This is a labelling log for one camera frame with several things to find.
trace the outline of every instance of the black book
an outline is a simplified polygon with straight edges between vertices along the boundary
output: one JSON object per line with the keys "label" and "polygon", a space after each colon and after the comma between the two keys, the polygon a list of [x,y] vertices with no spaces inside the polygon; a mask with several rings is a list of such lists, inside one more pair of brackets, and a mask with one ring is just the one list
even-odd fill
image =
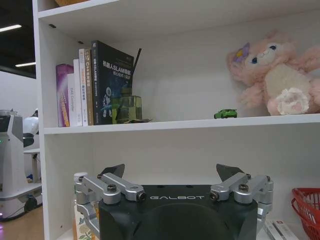
{"label": "black book", "polygon": [[95,40],[91,44],[91,64],[94,125],[112,124],[111,99],[132,90],[134,57]]}

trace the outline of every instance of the purple flower on plush toy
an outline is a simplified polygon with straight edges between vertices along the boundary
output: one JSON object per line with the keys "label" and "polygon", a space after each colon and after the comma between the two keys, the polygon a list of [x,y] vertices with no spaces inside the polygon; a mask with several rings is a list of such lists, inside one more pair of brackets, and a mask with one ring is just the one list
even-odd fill
{"label": "purple flower on plush toy", "polygon": [[250,43],[248,42],[243,46],[243,48],[240,48],[236,52],[233,61],[236,63],[241,63],[243,60],[245,60],[249,55],[249,48],[250,48]]}

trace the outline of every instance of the white bookshelf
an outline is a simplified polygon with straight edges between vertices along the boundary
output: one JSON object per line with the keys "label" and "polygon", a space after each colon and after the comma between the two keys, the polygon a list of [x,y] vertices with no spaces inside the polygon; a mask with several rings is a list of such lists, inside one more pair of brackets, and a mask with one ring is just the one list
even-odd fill
{"label": "white bookshelf", "polygon": [[[301,232],[300,235],[297,235],[297,236],[300,237],[299,239],[304,239],[306,237],[303,232]],[[267,233],[264,230],[261,230],[259,232],[256,239],[257,240],[270,240],[270,238],[268,237]],[[66,231],[57,240],[74,240],[72,229]]]}
{"label": "white bookshelf", "polygon": [[[216,163],[270,175],[270,217],[293,224],[305,239],[291,189],[319,187],[320,114],[245,109],[237,101],[244,86],[231,80],[225,58],[274,28],[290,34],[299,52],[319,44],[318,0],[90,0],[64,7],[33,0],[33,12],[46,240],[70,233],[73,174],[120,163],[124,177],[139,184],[217,183]],[[154,122],[57,127],[55,66],[72,64],[92,40],[133,56],[142,48],[133,93]],[[212,119],[224,108],[237,109],[239,118]]]}

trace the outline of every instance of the metal linkage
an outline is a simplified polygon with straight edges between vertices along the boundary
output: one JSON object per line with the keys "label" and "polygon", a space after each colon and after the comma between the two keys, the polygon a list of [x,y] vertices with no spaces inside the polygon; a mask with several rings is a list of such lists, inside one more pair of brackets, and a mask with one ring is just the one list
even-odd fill
{"label": "metal linkage", "polygon": [[224,201],[229,199],[231,192],[239,204],[251,204],[253,200],[258,203],[257,231],[260,231],[266,215],[272,210],[274,182],[269,176],[251,178],[249,174],[238,172],[224,182],[212,185],[210,198],[214,202]]}
{"label": "metal linkage", "polygon": [[213,201],[225,201],[229,199],[229,194],[236,190],[239,185],[245,184],[248,177],[245,173],[238,172],[220,184],[211,186],[210,198]]}
{"label": "metal linkage", "polygon": [[129,201],[142,202],[146,199],[145,190],[141,185],[130,183],[112,173],[103,174],[101,180],[109,185],[116,185]]}
{"label": "metal linkage", "polygon": [[84,216],[85,224],[100,238],[99,221],[95,208],[91,202],[101,199],[107,205],[117,204],[121,201],[121,193],[129,201],[142,202],[146,193],[141,185],[133,184],[112,174],[105,173],[96,177],[87,176],[84,172],[76,173],[75,195],[78,212]]}
{"label": "metal linkage", "polygon": [[91,202],[102,199],[105,204],[117,204],[121,200],[121,192],[116,186],[108,185],[95,177],[87,175],[78,177],[74,184],[77,210],[83,214],[85,224],[99,238],[99,221]]}

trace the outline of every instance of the screw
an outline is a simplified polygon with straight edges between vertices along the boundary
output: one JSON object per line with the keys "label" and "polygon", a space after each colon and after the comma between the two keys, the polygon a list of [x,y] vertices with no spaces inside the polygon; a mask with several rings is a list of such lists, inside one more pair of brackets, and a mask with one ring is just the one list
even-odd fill
{"label": "screw", "polygon": [[212,202],[216,202],[216,201],[218,201],[218,199],[219,199],[219,193],[217,193],[217,192],[211,192],[210,193],[210,199],[212,200]]}
{"label": "screw", "polygon": [[109,184],[106,189],[109,193],[114,193],[117,191],[117,186],[114,184]]}
{"label": "screw", "polygon": [[249,191],[249,187],[247,184],[239,184],[239,191],[247,193]]}
{"label": "screw", "polygon": [[146,200],[147,198],[147,194],[145,192],[140,192],[137,196],[136,196],[136,200],[138,203],[143,202],[144,200]]}

